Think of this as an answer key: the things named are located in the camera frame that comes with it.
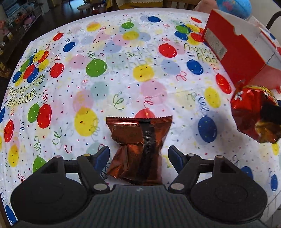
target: ribbed gray panel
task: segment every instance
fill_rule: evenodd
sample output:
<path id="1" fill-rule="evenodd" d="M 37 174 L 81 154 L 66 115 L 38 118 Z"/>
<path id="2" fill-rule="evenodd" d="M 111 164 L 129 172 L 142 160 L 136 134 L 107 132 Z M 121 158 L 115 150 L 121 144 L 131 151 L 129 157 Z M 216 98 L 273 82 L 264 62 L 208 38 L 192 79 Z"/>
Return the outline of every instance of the ribbed gray panel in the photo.
<path id="1" fill-rule="evenodd" d="M 227 225 L 212 221 L 189 204 L 183 195 L 164 186 L 117 185 L 113 192 L 96 195 L 75 218 L 54 225 L 18 222 L 14 228 L 265 228 L 260 221 Z"/>

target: foil wrapper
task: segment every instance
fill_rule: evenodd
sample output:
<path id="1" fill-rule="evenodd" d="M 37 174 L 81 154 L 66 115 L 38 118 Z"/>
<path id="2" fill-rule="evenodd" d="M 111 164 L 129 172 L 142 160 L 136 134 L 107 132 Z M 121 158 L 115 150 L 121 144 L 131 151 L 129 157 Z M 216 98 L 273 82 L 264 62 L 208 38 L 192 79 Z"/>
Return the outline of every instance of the foil wrapper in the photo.
<path id="1" fill-rule="evenodd" d="M 230 104 L 240 132 L 259 143 L 276 143 L 281 137 L 281 126 L 261 114 L 266 113 L 266 106 L 278 106 L 276 98 L 267 88 L 255 85 L 238 88 Z"/>
<path id="2" fill-rule="evenodd" d="M 133 184 L 162 184 L 161 148 L 172 116 L 161 118 L 107 117 L 112 139 L 119 143 L 107 174 Z"/>

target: dark wooden floor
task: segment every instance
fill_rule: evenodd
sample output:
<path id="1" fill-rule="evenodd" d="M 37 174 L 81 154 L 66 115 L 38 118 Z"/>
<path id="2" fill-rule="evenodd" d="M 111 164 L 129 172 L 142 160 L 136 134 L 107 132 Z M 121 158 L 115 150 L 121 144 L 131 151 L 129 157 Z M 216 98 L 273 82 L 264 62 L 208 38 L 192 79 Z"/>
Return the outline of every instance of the dark wooden floor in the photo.
<path id="1" fill-rule="evenodd" d="M 70 5 L 68 4 L 68 1 L 66 1 L 60 6 L 52 8 L 45 15 L 40 16 L 28 30 L 7 62 L 11 70 L 14 71 L 17 63 L 31 41 L 62 25 L 93 15 L 92 11 L 84 11 L 83 13 L 79 12 L 77 7 L 82 4 L 84 4 L 83 0 L 72 0 Z M 0 77 L 0 104 L 3 101 L 9 81 L 9 79 Z"/>

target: lace tablecloth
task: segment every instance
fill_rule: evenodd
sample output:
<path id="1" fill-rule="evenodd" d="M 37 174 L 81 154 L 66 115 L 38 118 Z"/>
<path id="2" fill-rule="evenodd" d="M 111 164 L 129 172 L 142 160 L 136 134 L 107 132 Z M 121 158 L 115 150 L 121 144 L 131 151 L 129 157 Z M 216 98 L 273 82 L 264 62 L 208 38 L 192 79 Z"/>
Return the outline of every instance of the lace tablecloth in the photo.
<path id="1" fill-rule="evenodd" d="M 236 129 L 234 86 L 201 36 L 207 19 L 179 9 L 122 10 L 72 22 L 30 43 L 0 112 L 0 187 L 12 224 L 12 191 L 53 156 L 70 160 L 108 145 L 112 159 L 118 145 L 107 116 L 172 115 L 161 151 L 164 185 L 177 175 L 170 145 L 203 159 L 221 154 L 265 189 L 269 205 L 262 220 L 273 214 L 281 202 L 279 146 L 259 144 Z M 219 86 L 222 81 L 230 86 Z"/>

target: black tape strip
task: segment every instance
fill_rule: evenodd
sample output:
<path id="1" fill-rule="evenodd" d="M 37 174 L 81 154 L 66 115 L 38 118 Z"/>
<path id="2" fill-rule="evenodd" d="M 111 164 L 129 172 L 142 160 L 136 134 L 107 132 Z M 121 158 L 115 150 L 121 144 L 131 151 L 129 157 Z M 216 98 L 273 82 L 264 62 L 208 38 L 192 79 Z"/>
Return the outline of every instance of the black tape strip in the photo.
<path id="1" fill-rule="evenodd" d="M 156 152 L 156 139 L 154 126 L 150 124 L 150 119 L 140 119 L 139 123 L 142 129 L 143 149 L 136 177 L 140 183 L 144 183 L 149 176 L 153 155 Z"/>

